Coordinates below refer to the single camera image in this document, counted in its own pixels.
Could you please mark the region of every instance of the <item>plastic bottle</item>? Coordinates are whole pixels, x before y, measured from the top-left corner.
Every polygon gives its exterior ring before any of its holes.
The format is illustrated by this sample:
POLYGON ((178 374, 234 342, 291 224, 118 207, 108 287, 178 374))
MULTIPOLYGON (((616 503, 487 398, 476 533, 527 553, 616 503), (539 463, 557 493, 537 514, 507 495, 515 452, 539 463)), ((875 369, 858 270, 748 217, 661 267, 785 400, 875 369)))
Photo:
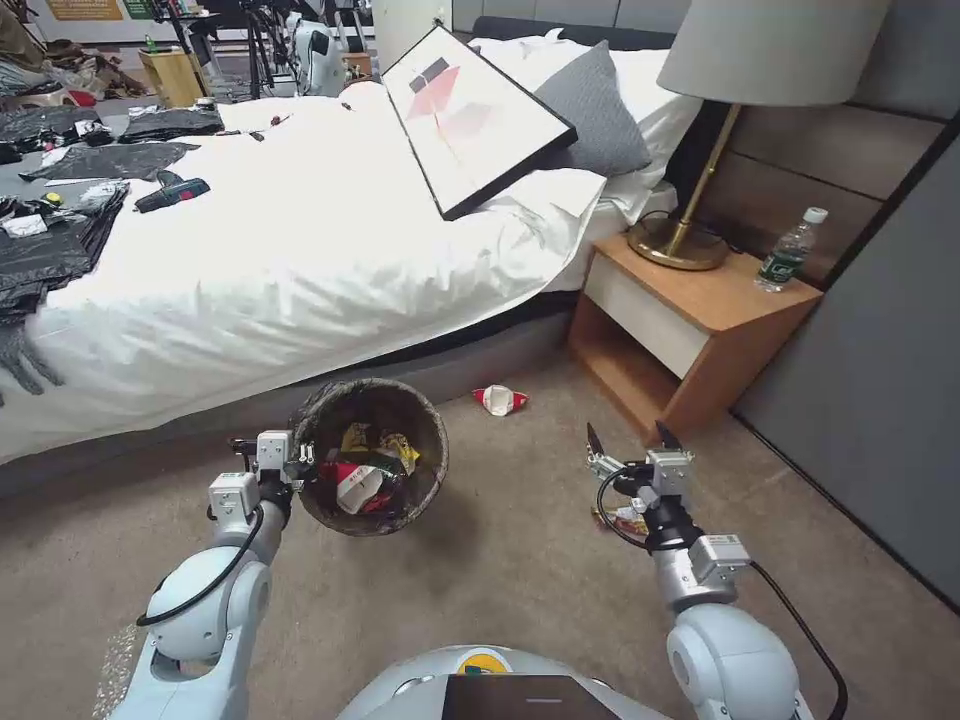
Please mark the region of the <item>plastic bottle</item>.
POLYGON ((782 235, 763 261, 754 281, 757 287, 767 292, 783 290, 816 244, 817 229, 827 215, 823 208, 807 208, 800 224, 782 235))

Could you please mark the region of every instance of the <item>framed picture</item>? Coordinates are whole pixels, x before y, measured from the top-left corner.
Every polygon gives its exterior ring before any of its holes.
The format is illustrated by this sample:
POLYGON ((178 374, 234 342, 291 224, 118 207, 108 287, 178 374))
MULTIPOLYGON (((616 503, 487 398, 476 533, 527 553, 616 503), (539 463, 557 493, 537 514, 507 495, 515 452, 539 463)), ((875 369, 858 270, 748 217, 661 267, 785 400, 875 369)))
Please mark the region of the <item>framed picture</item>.
POLYGON ((437 26, 383 73, 444 220, 455 220, 577 141, 537 98, 437 26))

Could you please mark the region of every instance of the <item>screwdriver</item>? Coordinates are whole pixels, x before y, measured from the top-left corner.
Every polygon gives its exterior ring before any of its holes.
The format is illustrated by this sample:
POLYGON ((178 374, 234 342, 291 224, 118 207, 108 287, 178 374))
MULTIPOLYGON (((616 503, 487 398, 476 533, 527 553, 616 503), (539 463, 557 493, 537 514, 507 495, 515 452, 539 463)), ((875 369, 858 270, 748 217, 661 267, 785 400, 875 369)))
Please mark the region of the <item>screwdriver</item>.
POLYGON ((210 190, 206 180, 200 178, 184 180, 169 170, 158 171, 157 180, 160 182, 161 188, 137 200, 134 203, 137 212, 153 212, 160 208, 170 207, 182 200, 191 200, 197 195, 203 195, 210 190))

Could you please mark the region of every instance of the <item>wastebasket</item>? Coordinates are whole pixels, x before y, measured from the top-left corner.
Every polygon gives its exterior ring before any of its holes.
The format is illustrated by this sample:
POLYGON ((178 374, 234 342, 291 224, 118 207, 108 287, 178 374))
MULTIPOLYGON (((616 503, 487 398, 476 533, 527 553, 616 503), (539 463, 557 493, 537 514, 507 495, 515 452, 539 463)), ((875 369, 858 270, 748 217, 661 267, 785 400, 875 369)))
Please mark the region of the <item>wastebasket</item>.
POLYGON ((290 420, 294 447, 313 443, 318 461, 339 448, 353 423, 370 423, 406 436, 420 457, 398 491, 401 508, 390 516, 351 515, 337 504, 336 487, 307 483, 303 507, 327 527, 345 535, 389 535, 413 522, 433 500, 447 474, 447 431, 436 408, 422 393, 383 378, 333 382, 310 396, 290 420))

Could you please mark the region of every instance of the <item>poster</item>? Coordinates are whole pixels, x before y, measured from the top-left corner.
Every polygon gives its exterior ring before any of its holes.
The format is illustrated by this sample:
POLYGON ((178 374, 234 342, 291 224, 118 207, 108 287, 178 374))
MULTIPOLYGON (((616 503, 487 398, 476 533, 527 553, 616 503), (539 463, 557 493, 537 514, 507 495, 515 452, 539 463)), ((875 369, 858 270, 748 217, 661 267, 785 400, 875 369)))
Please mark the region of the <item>poster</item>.
POLYGON ((146 0, 123 0, 123 4, 127 6, 127 15, 131 20, 153 20, 146 0))
POLYGON ((534 169, 576 130, 443 26, 383 74, 444 220, 534 169))
POLYGON ((57 20, 123 20, 117 0, 47 0, 57 20))

